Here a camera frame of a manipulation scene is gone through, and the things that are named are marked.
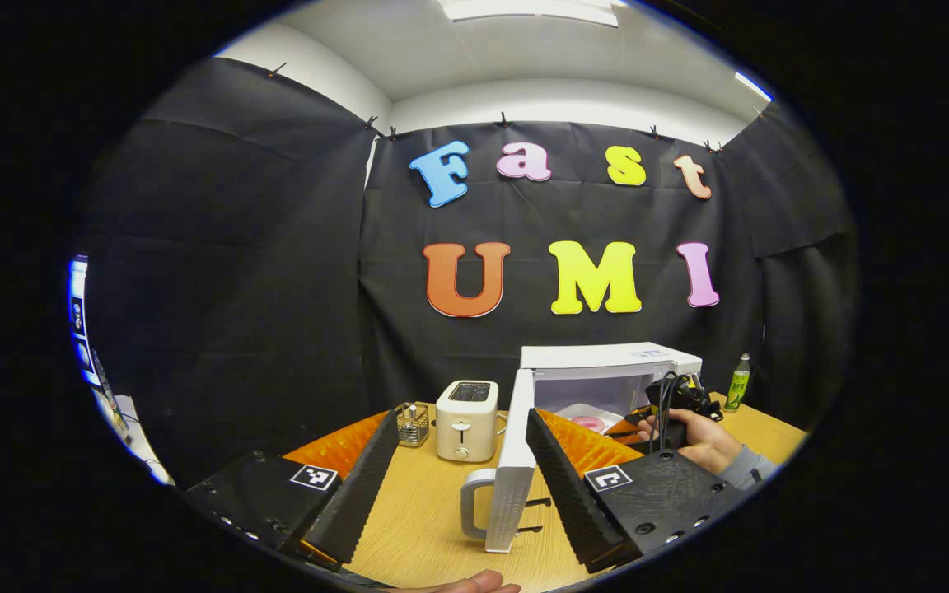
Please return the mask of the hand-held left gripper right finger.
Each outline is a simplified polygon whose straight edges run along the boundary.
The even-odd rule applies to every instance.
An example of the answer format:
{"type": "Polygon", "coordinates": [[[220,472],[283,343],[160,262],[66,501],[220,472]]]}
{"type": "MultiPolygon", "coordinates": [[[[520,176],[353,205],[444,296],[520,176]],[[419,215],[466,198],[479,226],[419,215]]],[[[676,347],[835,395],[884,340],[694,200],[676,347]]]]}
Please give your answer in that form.
{"type": "Polygon", "coordinates": [[[602,457],[577,469],[580,451],[562,432],[576,432],[593,451],[605,436],[550,413],[528,413],[526,441],[549,485],[577,561],[591,573],[651,559],[677,548],[739,507],[748,492],[664,448],[633,460],[602,457]]]}

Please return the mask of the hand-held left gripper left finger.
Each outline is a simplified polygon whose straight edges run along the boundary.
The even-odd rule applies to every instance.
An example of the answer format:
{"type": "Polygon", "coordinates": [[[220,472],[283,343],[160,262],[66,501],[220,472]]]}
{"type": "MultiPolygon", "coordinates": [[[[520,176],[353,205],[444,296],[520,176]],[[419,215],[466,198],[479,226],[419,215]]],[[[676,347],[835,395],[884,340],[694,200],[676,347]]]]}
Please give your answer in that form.
{"type": "Polygon", "coordinates": [[[290,558],[339,572],[353,561],[398,450],[398,409],[291,451],[249,451],[185,489],[212,521],[290,558]]]}

